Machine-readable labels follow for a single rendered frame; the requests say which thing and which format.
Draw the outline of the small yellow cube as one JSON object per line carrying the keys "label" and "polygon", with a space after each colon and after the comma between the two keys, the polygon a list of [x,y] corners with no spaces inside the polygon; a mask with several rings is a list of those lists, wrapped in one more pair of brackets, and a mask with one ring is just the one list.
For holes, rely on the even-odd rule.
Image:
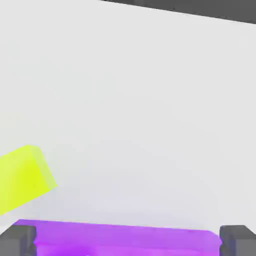
{"label": "small yellow cube", "polygon": [[39,147],[25,145],[0,156],[0,216],[56,186]]}

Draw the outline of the small purple cube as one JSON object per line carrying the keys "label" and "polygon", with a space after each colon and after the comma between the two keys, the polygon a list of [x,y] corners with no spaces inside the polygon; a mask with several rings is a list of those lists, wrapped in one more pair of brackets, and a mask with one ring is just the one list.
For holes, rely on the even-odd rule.
{"label": "small purple cube", "polygon": [[35,226],[37,256],[219,256],[207,230],[20,219]]}

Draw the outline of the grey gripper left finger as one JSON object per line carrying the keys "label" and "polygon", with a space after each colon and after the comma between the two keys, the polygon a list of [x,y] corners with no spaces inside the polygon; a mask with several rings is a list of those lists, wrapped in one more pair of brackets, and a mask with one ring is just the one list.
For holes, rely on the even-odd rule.
{"label": "grey gripper left finger", "polygon": [[35,226],[10,226],[0,235],[0,256],[37,256],[36,236]]}

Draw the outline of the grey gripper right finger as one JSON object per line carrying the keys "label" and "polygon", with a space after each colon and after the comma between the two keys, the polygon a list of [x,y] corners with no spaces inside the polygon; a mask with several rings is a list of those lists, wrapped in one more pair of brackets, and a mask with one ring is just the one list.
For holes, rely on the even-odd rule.
{"label": "grey gripper right finger", "polygon": [[219,238],[219,256],[256,256],[256,234],[245,225],[223,225]]}

